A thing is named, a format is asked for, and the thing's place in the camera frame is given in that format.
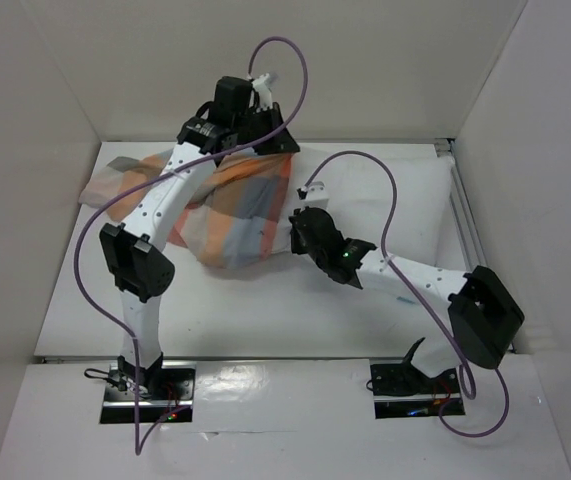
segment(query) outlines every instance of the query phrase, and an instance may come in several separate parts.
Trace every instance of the towel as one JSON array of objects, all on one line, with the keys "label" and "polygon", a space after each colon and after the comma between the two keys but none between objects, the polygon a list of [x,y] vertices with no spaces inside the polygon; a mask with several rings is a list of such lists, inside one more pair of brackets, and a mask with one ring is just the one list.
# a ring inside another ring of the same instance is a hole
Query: towel
[{"label": "towel", "polygon": [[[98,208],[120,192],[160,175],[172,155],[167,150],[136,160],[117,157],[98,171],[80,203]],[[256,156],[243,151],[225,157],[198,188],[175,223],[168,241],[186,247],[203,264],[235,269],[278,251],[274,239],[292,170],[293,154]],[[107,210],[122,221],[147,193],[140,190]]]}]

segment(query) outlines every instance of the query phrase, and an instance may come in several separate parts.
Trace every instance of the wire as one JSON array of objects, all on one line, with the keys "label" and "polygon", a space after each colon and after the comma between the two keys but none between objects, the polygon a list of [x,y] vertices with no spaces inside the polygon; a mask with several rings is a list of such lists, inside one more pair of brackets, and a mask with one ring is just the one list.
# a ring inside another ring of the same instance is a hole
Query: wire
[{"label": "wire", "polygon": [[214,103],[214,102],[212,102],[210,100],[210,101],[205,102],[203,105],[201,105],[198,108],[198,110],[196,110],[196,116],[202,117],[203,115],[205,115],[209,111],[210,107],[212,106],[212,103]]},{"label": "wire", "polygon": [[[325,160],[323,160],[323,162],[321,162],[321,164],[310,175],[309,179],[305,183],[305,187],[309,187],[309,185],[314,181],[314,179],[316,178],[318,173],[323,168],[325,168],[325,166],[329,162],[331,162],[332,160],[334,160],[338,157],[342,157],[345,155],[356,155],[356,156],[365,157],[369,160],[372,160],[373,162],[378,164],[378,166],[380,166],[385,171],[385,173],[387,174],[389,181],[392,184],[392,206],[391,206],[389,214],[387,216],[387,220],[385,221],[385,226],[383,227],[383,233],[381,235],[381,252],[383,254],[383,258],[385,259],[387,264],[390,266],[390,268],[394,271],[394,273],[398,276],[398,278],[400,278],[401,281],[412,292],[412,294],[414,294],[416,299],[425,308],[425,310],[427,310],[427,313],[429,313],[429,315],[432,317],[432,319],[434,320],[436,325],[438,325],[438,328],[441,330],[443,335],[445,335],[445,338],[447,338],[449,343],[452,345],[452,348],[456,352],[456,355],[458,356],[458,359],[461,362],[461,365],[459,366],[459,371],[458,371],[458,376],[459,376],[460,382],[461,382],[461,390],[463,391],[463,394],[467,398],[469,398],[470,400],[475,399],[476,398],[476,380],[474,379],[474,374],[472,373],[472,369],[469,365],[469,362],[467,361],[467,358],[465,358],[463,351],[458,346],[458,344],[456,343],[456,340],[454,339],[452,334],[449,332],[449,330],[447,329],[447,327],[445,326],[443,321],[440,319],[440,317],[438,316],[438,314],[436,313],[434,308],[432,308],[432,306],[427,301],[427,299],[421,294],[420,291],[418,291],[418,289],[409,280],[409,278],[407,278],[405,276],[405,274],[403,274],[403,272],[396,266],[396,264],[394,264],[393,257],[387,253],[387,234],[389,232],[389,226],[392,223],[392,218],[394,218],[394,214],[396,213],[396,204],[398,203],[398,187],[396,185],[396,179],[394,178],[394,175],[392,174],[390,169],[387,167],[387,165],[385,165],[382,161],[380,161],[375,156],[370,155],[369,153],[366,153],[366,152],[361,152],[358,150],[345,150],[342,152],[337,152],[337,153],[334,153],[333,155],[330,155]],[[447,404],[449,404],[452,401],[452,400],[450,400],[449,402],[444,403],[441,406],[441,408],[439,409],[439,413],[438,413],[438,418],[443,423],[443,425],[445,425],[445,427],[447,427],[448,430],[456,433],[457,435],[461,435],[463,437],[479,438],[479,437],[491,435],[496,430],[498,430],[501,426],[503,426],[503,423],[505,423],[505,419],[507,418],[507,415],[509,413],[509,392],[507,390],[507,385],[505,384],[505,380],[503,379],[503,376],[498,371],[498,369],[496,369],[495,371],[496,371],[496,374],[498,375],[498,378],[501,382],[501,386],[503,387],[503,393],[505,395],[505,408],[503,410],[503,415],[499,419],[498,423],[496,423],[496,425],[494,425],[489,430],[486,430],[485,432],[480,432],[480,433],[466,433],[466,432],[461,432],[459,430],[456,430],[454,427],[449,425],[443,417],[444,407],[447,406]],[[467,376],[467,379],[469,381],[469,388],[465,384],[465,376]]]},{"label": "wire", "polygon": [[105,370],[99,370],[97,368],[86,368],[83,372],[83,376],[85,378],[89,378],[92,380],[103,380],[106,383],[109,383],[112,387],[119,388],[120,383],[113,378],[110,378],[109,372]]},{"label": "wire", "polygon": [[178,399],[178,394],[176,393],[176,388],[174,388],[173,386],[171,388],[172,388],[172,396],[174,398],[174,405],[176,405],[178,407],[180,401]]},{"label": "wire", "polygon": [[[267,45],[268,43],[272,43],[272,42],[285,43],[289,47],[291,47],[291,49],[294,50],[294,52],[298,56],[298,59],[300,60],[300,63],[301,63],[301,68],[303,70],[303,85],[301,87],[301,95],[298,99],[298,102],[296,103],[296,106],[292,110],[292,113],[290,114],[289,117],[287,117],[287,119],[283,122],[283,124],[278,126],[277,128],[275,128],[274,130],[272,130],[267,135],[265,135],[265,136],[263,136],[257,140],[246,143],[244,145],[237,145],[234,148],[231,148],[229,150],[225,150],[225,151],[217,153],[217,154],[206,155],[206,156],[201,157],[197,160],[187,162],[187,163],[181,165],[180,167],[176,168],[175,170],[173,170],[171,172],[163,174],[157,178],[154,178],[154,179],[149,180],[147,182],[144,182],[140,185],[137,185],[133,188],[130,188],[130,189],[120,193],[119,195],[116,195],[114,198],[112,198],[111,200],[106,202],[102,207],[100,207],[98,210],[96,210],[94,212],[94,214],[89,218],[87,223],[81,229],[81,232],[78,236],[78,240],[76,242],[76,247],[74,248],[74,261],[73,261],[73,263],[74,263],[74,279],[76,280],[76,285],[78,286],[78,289],[80,290],[81,295],[83,295],[85,300],[96,311],[98,311],[99,313],[101,313],[102,315],[107,317],[109,320],[114,322],[116,325],[118,325],[132,339],[132,345],[134,348],[134,360],[135,360],[135,371],[134,371],[134,452],[136,453],[136,455],[141,454],[141,452],[143,450],[143,446],[145,445],[145,441],[149,437],[150,433],[158,425],[160,425],[162,422],[164,422],[168,418],[168,416],[162,416],[158,420],[156,420],[156,422],[154,422],[154,424],[147,430],[145,435],[143,435],[143,438],[140,438],[140,408],[139,408],[139,401],[140,401],[140,391],[139,391],[140,390],[140,377],[139,377],[140,351],[139,351],[138,339],[136,338],[136,334],[129,327],[129,325],[127,325],[122,320],[119,320],[114,314],[110,313],[105,308],[101,307],[98,304],[98,302],[96,302],[96,300],[94,300],[94,298],[87,291],[87,288],[85,287],[85,284],[83,283],[83,279],[81,277],[81,272],[80,272],[81,249],[83,247],[83,243],[85,242],[85,238],[87,237],[89,229],[94,224],[94,222],[103,214],[103,212],[105,212],[105,210],[107,210],[108,208],[110,208],[112,205],[119,202],[123,198],[127,197],[128,195],[131,195],[132,193],[135,193],[139,190],[143,190],[145,188],[148,188],[154,184],[163,182],[163,181],[173,177],[175,174],[180,173],[183,170],[186,170],[187,168],[199,165],[201,163],[208,162],[210,160],[221,158],[221,157],[224,157],[226,155],[230,155],[232,153],[236,153],[240,150],[245,150],[246,148],[253,148],[253,147],[260,145],[261,143],[265,142],[266,140],[269,140],[270,138],[278,135],[280,132],[282,132],[283,130],[285,130],[287,128],[287,126],[291,123],[291,121],[294,119],[294,117],[296,117],[296,115],[298,114],[298,111],[301,109],[301,107],[303,105],[303,102],[305,101],[305,96],[307,94],[307,84],[308,84],[308,80],[309,80],[309,74],[307,71],[307,62],[306,62],[305,56],[303,55],[303,52],[300,50],[300,48],[298,48],[298,46],[294,42],[289,40],[288,38],[280,37],[280,36],[268,37],[265,40],[263,40],[262,42],[260,42],[256,46],[256,48],[254,49],[254,51],[252,52],[252,55],[251,55],[250,61],[249,61],[249,68],[248,68],[248,74],[249,75],[251,75],[251,73],[252,73],[252,68],[254,66],[254,60],[256,59],[258,52],[265,45]],[[169,412],[169,415],[172,415],[174,413],[178,413],[179,411],[181,411],[185,408],[189,408],[189,407],[181,406],[181,407],[175,408],[174,410]]]},{"label": "wire", "polygon": [[[445,393],[447,393],[447,397],[445,398],[436,398],[436,394],[438,393],[436,390],[436,385],[440,384],[441,387],[443,387],[443,389],[445,389]],[[438,382],[434,382],[434,393],[432,393],[432,400],[434,400],[434,406],[436,405],[440,405],[441,403],[447,402],[450,398],[452,398],[452,391],[450,390],[450,388],[447,386],[447,383],[445,383],[443,380],[438,380]]]},{"label": "wire", "polygon": [[174,404],[176,407],[178,407],[178,400],[176,399],[176,394],[174,393],[174,389],[171,387],[171,385],[169,383],[164,383],[163,386],[165,387],[165,390],[167,390],[167,407],[165,407],[165,411],[163,412],[164,414],[167,414],[167,412],[169,412],[170,407],[172,406],[172,400],[174,400]]}]

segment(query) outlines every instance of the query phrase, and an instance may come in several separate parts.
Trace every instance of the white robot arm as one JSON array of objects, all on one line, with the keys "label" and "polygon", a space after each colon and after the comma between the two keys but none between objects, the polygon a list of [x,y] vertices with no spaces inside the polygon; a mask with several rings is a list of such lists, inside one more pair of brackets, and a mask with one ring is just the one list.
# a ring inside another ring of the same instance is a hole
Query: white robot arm
[{"label": "white robot arm", "polygon": [[[449,332],[470,362],[487,369],[498,367],[523,313],[489,268],[473,272],[444,270],[391,255],[363,240],[344,238],[336,229],[327,206],[327,189],[321,182],[299,190],[305,207],[290,217],[292,253],[309,255],[335,282],[360,289],[381,290],[395,297],[414,298],[407,281],[427,302],[449,316]],[[391,268],[389,260],[405,279]],[[405,358],[411,375],[435,378],[461,364],[458,353],[444,335],[422,344],[419,339]]]},{"label": "white robot arm", "polygon": [[[160,301],[174,277],[174,265],[163,255],[163,249],[181,212],[221,158],[190,163],[261,139],[280,127],[283,119],[269,88],[273,81],[273,74],[256,80],[219,80],[214,100],[205,103],[177,137],[178,144],[161,173],[173,176],[147,192],[120,225],[108,223],[101,229],[99,238],[107,266],[121,291],[124,322],[138,341],[142,389],[154,388],[163,362],[158,337]],[[300,148],[283,129],[254,150],[268,155],[295,153]],[[187,167],[176,173],[181,166]],[[133,379],[135,365],[134,345],[127,333],[118,358],[119,372]]]}]

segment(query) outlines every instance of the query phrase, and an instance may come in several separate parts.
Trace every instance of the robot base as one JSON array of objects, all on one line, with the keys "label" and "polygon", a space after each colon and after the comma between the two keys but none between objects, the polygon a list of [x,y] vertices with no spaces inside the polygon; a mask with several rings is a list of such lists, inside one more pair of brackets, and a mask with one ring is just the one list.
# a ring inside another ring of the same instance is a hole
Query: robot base
[{"label": "robot base", "polygon": [[374,413],[381,418],[434,417],[447,402],[443,415],[465,415],[461,388],[452,368],[430,379],[409,371],[398,360],[370,360],[372,379],[367,388],[374,396]]},{"label": "robot base", "polygon": [[[118,365],[112,364],[109,377],[119,381]],[[196,363],[181,361],[164,361],[158,373],[157,387],[149,394],[141,394],[140,418],[141,423],[153,423],[164,413],[185,406],[184,410],[168,418],[171,423],[192,421],[192,408],[194,400],[194,379],[196,377]],[[103,408],[100,423],[134,423],[134,393],[127,389],[105,384]]]}]

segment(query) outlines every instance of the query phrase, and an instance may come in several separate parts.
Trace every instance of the cable connector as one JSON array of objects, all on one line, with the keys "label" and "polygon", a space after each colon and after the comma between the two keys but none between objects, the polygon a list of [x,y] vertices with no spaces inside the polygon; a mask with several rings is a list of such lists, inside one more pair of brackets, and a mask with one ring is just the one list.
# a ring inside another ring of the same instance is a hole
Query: cable connector
[{"label": "cable connector", "polygon": [[85,378],[90,378],[92,380],[103,380],[104,382],[110,384],[112,387],[116,388],[119,392],[124,392],[128,389],[127,381],[120,377],[118,380],[110,377],[109,372],[103,370],[98,370],[96,368],[87,368],[83,372]]},{"label": "cable connector", "polygon": [[298,199],[303,203],[303,207],[327,209],[329,194],[323,182],[312,182],[309,185],[303,185],[296,192],[298,193]]},{"label": "cable connector", "polygon": [[258,95],[259,110],[269,110],[272,108],[274,103],[272,100],[272,86],[278,80],[278,75],[275,72],[264,73],[256,80],[252,81],[252,87]]}]

